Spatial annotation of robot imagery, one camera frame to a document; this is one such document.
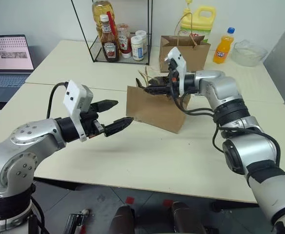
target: laptop keyboard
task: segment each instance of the laptop keyboard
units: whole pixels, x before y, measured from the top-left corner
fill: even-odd
[[[0,75],[0,87],[20,88],[28,77],[28,75]]]

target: small white jar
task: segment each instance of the small white jar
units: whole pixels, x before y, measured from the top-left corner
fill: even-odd
[[[139,36],[133,36],[131,38],[133,59],[136,61],[143,60],[143,39]]]
[[[147,43],[147,32],[143,30],[136,31],[136,36],[142,37],[143,40],[143,53],[146,54],[148,52],[148,43]]]

